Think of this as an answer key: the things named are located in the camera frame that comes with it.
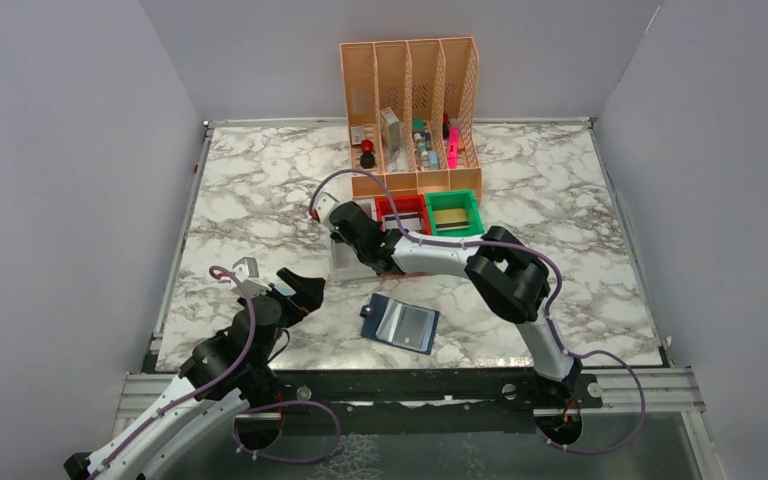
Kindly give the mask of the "pink highlighter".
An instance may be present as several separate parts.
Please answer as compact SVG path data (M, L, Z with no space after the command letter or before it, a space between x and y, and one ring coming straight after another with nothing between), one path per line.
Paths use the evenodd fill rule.
M447 165L450 170L453 170L458 166L460 128L452 126L448 132Z

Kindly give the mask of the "red plastic bin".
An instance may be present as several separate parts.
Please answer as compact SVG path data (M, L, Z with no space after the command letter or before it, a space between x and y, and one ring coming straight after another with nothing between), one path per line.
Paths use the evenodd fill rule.
M378 276L389 274L434 273L436 251L429 237L422 230L404 228L404 214L419 215L419 221L428 220L423 197L385 197L395 227L388 227L383 218L370 225L369 237L365 240L368 250L366 263Z

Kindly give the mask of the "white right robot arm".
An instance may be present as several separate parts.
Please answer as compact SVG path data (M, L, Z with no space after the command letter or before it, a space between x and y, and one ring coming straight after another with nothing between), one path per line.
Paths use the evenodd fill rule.
M483 235L456 238L385 229L357 203L338 203L329 197L315 203L312 217L378 275L468 279L495 315L517 326L539 376L539 398L560 407L576 395L581 362L565 351L548 318L553 298L549 261L524 247L508 230L495 226Z

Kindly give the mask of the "white box in organizer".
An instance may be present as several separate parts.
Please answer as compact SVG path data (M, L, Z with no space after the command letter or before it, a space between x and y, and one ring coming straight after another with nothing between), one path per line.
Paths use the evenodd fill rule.
M379 127L383 145L390 151L401 148L401 122L391 107L379 112Z

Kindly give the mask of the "red and black stamp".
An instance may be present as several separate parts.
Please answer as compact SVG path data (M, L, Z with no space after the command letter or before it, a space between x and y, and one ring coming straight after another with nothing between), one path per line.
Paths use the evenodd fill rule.
M370 139L364 139L360 143L361 154L359 165L363 169L373 169L377 166L375 156L375 145Z

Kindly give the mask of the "green plastic bin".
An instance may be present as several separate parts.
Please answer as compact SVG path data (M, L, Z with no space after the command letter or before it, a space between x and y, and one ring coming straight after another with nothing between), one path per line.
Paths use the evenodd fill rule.
M424 195L430 220L430 232L435 236L469 237L485 233L485 227L480 216L478 202L472 190L452 190L445 192L427 193ZM434 226L434 210L462 208L469 217L470 225L463 229L438 232Z

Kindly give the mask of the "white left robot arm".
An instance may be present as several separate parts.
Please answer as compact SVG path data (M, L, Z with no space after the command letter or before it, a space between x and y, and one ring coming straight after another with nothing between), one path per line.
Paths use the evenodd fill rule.
M298 400L281 392L270 357L284 331L318 310L323 278L277 272L279 284L240 277L212 266L210 275L231 282L242 309L230 327L199 343L153 403L122 433L91 453L64 463L71 479L158 479L173 459L219 424L237 415L265 413L278 430L285 408Z

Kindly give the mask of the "navy blue card holder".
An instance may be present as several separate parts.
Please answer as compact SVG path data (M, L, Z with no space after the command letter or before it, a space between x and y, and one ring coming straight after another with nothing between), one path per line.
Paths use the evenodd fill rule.
M430 355L440 312L373 294L359 316L360 335L396 348Z

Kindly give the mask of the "gold card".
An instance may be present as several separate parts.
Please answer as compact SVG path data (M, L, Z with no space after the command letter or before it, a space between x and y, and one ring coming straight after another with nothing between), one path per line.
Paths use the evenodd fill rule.
M434 210L433 214L438 232L463 229L470 225L467 212L462 208Z

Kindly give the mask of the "silver card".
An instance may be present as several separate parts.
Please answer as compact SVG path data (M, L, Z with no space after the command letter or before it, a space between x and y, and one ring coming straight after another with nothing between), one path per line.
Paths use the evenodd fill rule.
M382 217L383 226L386 229L397 229L399 220L405 230L421 233L424 226L424 220L418 212L408 212L407 214L396 217L393 214Z

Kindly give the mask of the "peach desk file organizer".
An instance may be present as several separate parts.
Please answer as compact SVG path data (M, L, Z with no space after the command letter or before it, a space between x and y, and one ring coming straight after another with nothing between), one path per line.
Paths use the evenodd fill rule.
M343 43L339 47L356 199L472 190L483 196L473 124L479 54L470 36ZM379 112L401 122L401 148L383 145ZM447 165L448 130L460 128L458 166ZM377 166L359 165L360 143L375 145Z

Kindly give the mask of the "white plastic bin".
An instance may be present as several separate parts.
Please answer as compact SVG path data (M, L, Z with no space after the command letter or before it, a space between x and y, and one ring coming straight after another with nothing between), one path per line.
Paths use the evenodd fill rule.
M324 194L326 196L325 202L331 202L336 206L338 200L329 193ZM358 203L363 214L370 220L375 221L373 215L373 202L369 200L362 200ZM361 263L356 256L356 253L350 246L345 243L340 243L332 238L332 233L329 232L328 243L326 245L329 255L329 280L333 282L346 282L353 280L362 280L369 278L376 278L378 275L374 270Z

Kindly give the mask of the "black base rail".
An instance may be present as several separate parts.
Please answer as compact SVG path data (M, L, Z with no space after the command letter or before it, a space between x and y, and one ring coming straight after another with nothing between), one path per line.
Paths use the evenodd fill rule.
M277 370L246 382L242 398L278 415L286 435L334 430L319 402L345 433L425 434L534 432L564 413L598 409L589 392L597 378L580 374L572 387L555 387L530 368Z

